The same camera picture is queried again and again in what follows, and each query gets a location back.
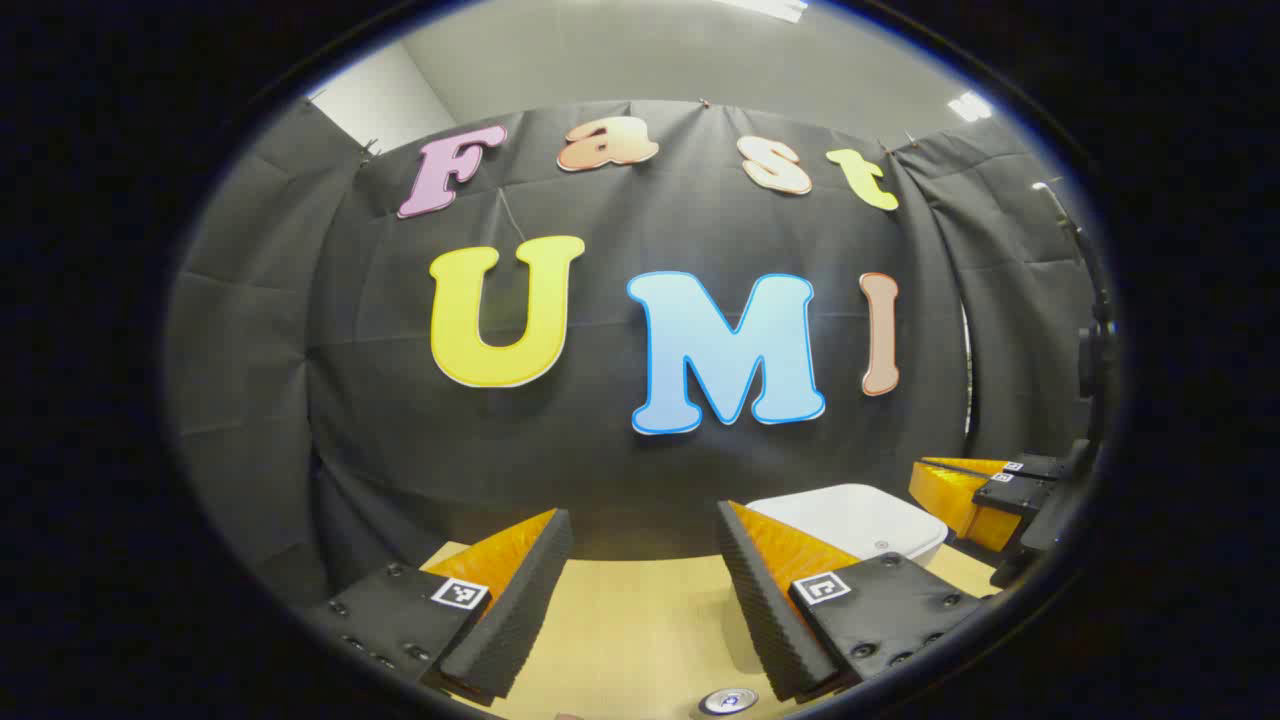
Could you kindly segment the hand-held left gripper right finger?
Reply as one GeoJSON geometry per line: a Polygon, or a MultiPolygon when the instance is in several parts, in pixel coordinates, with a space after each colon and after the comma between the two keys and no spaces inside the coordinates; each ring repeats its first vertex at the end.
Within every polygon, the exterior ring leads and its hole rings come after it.
{"type": "Polygon", "coordinates": [[[864,684],[932,650],[984,605],[901,553],[858,559],[733,501],[719,552],[777,700],[864,684]]]}

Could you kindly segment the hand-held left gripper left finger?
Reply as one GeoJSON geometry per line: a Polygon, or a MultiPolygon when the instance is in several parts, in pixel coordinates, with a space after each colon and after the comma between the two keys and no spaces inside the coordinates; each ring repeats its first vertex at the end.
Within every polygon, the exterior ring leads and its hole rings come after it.
{"type": "Polygon", "coordinates": [[[323,639],[412,685],[490,705],[512,691],[573,543],[550,509],[436,562],[389,562],[308,610],[323,639]]]}

